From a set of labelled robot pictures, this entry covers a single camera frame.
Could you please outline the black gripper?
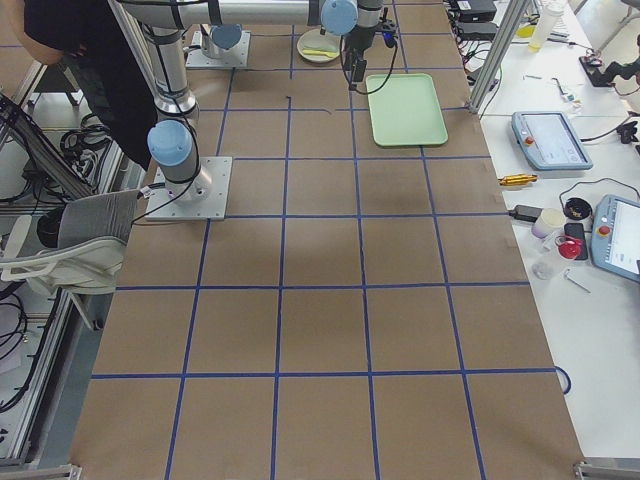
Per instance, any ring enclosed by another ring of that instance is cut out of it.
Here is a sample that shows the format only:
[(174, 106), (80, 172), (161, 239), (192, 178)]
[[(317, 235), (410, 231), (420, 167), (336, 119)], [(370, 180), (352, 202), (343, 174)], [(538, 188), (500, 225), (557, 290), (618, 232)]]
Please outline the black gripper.
[(375, 37), (374, 29), (353, 29), (347, 34), (347, 60), (351, 62), (351, 80), (362, 81), (365, 74), (364, 53)]

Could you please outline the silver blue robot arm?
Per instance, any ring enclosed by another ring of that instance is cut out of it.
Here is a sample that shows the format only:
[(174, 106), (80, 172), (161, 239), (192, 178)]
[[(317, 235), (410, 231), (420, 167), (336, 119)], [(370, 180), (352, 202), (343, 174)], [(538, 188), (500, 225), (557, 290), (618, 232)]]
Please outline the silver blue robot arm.
[(211, 26), (319, 26), (341, 39), (340, 63), (349, 89), (363, 81), (365, 52), (377, 35), (397, 48), (396, 24), (381, 1), (123, 1), (125, 10), (150, 27), (184, 30)]
[(199, 106), (186, 70), (182, 35), (208, 23), (211, 1), (111, 1), (109, 7), (152, 92), (158, 122), (147, 134), (152, 159), (164, 176), (171, 202), (204, 199), (211, 176), (198, 152)]

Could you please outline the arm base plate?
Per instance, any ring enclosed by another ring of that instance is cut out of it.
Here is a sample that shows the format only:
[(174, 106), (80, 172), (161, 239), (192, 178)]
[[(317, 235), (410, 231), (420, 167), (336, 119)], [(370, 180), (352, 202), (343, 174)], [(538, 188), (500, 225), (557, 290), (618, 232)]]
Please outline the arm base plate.
[(188, 70), (230, 70), (247, 69), (251, 33), (242, 31), (239, 42), (230, 49), (216, 46), (195, 31), (188, 47), (186, 68)]
[(147, 202), (150, 221), (223, 220), (226, 215), (233, 160), (201, 157), (200, 174), (181, 197), (185, 185), (169, 183), (155, 189)]

